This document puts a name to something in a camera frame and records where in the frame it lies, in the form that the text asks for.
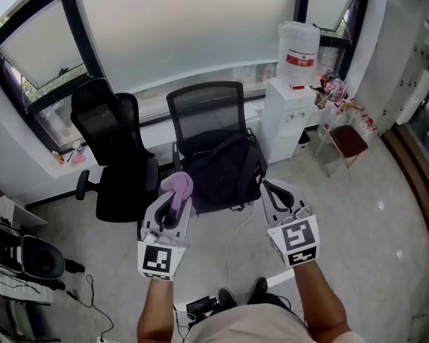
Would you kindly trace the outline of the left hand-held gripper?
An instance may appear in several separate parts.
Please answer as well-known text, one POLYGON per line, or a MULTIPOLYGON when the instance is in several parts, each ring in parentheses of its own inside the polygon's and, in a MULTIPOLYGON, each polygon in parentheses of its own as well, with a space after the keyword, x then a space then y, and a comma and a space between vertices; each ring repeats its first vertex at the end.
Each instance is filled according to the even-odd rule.
POLYGON ((192 198, 188 197, 180 208, 177 236, 150 228, 171 228, 175 210, 172 208, 174 192, 166 192, 147 207, 144 227, 137 241, 138 271, 150 279, 171 282, 189 247, 183 239, 193 215, 192 198))

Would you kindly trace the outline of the purple cloth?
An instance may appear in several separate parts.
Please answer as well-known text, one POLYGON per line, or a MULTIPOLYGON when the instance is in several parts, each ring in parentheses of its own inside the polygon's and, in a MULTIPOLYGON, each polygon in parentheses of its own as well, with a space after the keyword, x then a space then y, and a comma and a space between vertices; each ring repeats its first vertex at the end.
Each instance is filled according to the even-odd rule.
POLYGON ((184 171, 175 172, 161 181, 161 190, 165 192, 174 192, 171 210, 176 217, 181 214, 184 203, 192 195, 193 187, 191 176, 184 171))

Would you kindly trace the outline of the black mesh office chair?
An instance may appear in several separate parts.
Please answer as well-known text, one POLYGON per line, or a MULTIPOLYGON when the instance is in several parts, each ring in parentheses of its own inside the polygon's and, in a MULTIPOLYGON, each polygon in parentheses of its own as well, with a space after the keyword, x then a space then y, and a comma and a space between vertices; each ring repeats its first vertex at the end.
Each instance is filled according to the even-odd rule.
POLYGON ((221 142, 214 131, 245 133, 244 89, 238 81, 209 81, 175 90, 167 95, 176 141, 172 145, 175 172, 183 160, 213 149, 221 142))

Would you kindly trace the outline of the person's left forearm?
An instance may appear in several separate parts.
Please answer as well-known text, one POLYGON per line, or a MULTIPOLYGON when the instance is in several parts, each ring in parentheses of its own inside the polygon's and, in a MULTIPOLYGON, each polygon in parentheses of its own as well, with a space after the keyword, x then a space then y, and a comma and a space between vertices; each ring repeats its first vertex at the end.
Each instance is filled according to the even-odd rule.
POLYGON ((152 279, 137 324, 137 343, 171 343, 174 331, 173 282, 152 279))

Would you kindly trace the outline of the person's right forearm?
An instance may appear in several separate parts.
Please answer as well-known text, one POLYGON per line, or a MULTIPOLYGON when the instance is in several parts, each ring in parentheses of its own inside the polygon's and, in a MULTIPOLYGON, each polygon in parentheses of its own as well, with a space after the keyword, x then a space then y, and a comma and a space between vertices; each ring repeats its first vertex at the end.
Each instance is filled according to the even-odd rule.
POLYGON ((345 308, 314 261, 293 268, 304 318, 312 338, 318 343, 335 343, 351 331, 345 308))

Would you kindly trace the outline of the small black bin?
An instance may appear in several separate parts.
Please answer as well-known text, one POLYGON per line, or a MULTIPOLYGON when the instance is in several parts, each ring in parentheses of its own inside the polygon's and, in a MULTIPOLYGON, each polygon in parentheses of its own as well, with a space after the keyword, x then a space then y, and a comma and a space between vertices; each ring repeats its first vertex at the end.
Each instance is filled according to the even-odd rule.
POLYGON ((307 133, 307 131, 304 129, 302 132, 302 135, 301 135, 301 137, 297 143, 296 150, 303 151, 304 149, 307 148, 310 141, 311 141, 311 138, 310 138, 309 134, 307 133))

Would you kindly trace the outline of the black backpack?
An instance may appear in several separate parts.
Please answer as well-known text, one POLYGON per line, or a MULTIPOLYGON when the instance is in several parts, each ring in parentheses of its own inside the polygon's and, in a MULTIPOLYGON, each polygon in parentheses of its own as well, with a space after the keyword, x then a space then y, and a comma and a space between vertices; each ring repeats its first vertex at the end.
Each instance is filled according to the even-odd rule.
POLYGON ((223 209, 240 212, 261 197, 267 163, 250 128, 245 133, 213 133, 221 136, 221 142, 183 160, 182 171, 193 181, 192 205, 197 214, 223 209))

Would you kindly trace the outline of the black high-back office chair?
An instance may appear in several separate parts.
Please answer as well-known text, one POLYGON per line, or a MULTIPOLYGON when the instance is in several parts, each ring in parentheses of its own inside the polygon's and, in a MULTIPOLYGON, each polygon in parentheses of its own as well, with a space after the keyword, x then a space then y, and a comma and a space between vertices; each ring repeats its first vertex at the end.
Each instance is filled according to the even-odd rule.
POLYGON ((80 174, 76 199, 96 192, 97 219, 141 222, 157 199, 159 165, 143 145, 136 97, 114 93, 106 79, 92 79, 72 94, 71 121, 103 168, 98 183, 89 180, 89 171, 80 174))

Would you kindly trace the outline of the brown seat folding chair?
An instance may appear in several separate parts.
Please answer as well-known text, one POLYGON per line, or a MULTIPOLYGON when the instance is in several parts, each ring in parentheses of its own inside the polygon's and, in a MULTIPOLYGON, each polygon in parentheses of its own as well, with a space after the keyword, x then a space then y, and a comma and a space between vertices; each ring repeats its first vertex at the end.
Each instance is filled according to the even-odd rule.
POLYGON ((343 124, 334 126, 333 123, 322 125, 322 138, 317 145, 315 156, 320 153, 326 140, 330 140, 332 147, 338 152, 338 163, 332 170, 327 170, 325 173, 330 178, 335 171, 344 164, 347 169, 353 166, 359 156, 368 149, 368 144, 355 130, 351 124, 343 124))

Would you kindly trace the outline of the person's right black shoe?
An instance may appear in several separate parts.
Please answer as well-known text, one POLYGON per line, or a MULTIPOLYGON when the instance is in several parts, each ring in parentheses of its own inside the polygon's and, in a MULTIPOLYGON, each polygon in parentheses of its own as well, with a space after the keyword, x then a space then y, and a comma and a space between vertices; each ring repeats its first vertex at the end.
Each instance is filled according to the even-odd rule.
POLYGON ((250 300, 256 301, 265 297, 268 290, 268 283, 265 277, 258 277, 252 287, 250 300))

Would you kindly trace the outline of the person's black shoe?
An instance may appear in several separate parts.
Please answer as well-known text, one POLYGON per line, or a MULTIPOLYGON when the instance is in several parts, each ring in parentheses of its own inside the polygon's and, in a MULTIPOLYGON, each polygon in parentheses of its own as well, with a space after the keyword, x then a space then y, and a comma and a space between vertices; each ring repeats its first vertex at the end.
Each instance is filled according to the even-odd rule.
POLYGON ((252 287, 250 300, 256 301, 265 297, 268 290, 268 283, 265 277, 258 277, 252 287))
POLYGON ((221 288, 218 293, 218 300, 223 309, 231 309, 237 306, 234 297, 227 288, 221 288))

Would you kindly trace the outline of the black box device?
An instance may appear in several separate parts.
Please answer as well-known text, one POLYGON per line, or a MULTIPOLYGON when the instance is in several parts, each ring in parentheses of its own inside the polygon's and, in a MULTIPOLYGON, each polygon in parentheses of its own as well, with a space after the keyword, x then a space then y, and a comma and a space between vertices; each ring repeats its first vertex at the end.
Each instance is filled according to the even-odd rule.
POLYGON ((203 321, 218 307, 220 307, 220 304, 217 298, 209 296, 186 304, 186 314, 190 319, 188 327, 192 328, 195 324, 203 321))

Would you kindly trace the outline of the person's beige shirt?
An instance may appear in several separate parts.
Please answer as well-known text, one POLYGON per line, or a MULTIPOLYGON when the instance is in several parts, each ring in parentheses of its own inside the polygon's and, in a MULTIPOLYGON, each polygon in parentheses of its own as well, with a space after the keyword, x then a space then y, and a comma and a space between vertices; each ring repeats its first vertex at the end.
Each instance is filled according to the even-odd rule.
POLYGON ((272 304, 242 305, 190 330, 190 343, 317 343, 291 312, 272 304))

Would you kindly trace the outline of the clear bag with items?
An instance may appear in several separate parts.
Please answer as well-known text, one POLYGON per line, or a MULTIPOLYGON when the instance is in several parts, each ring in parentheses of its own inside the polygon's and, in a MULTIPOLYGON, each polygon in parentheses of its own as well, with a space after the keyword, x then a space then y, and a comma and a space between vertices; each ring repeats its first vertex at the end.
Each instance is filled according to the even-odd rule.
POLYGON ((340 102, 347 98, 346 83, 332 70, 326 71, 320 78, 320 84, 327 100, 340 102))

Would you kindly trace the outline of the clear water jug red label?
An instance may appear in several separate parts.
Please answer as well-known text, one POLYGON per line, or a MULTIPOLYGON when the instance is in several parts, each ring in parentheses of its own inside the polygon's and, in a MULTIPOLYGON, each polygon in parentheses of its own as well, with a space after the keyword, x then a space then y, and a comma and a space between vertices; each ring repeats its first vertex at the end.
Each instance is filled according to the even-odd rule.
POLYGON ((276 75, 292 86, 312 86, 317 80, 320 30, 311 24, 286 21, 278 26, 276 75))

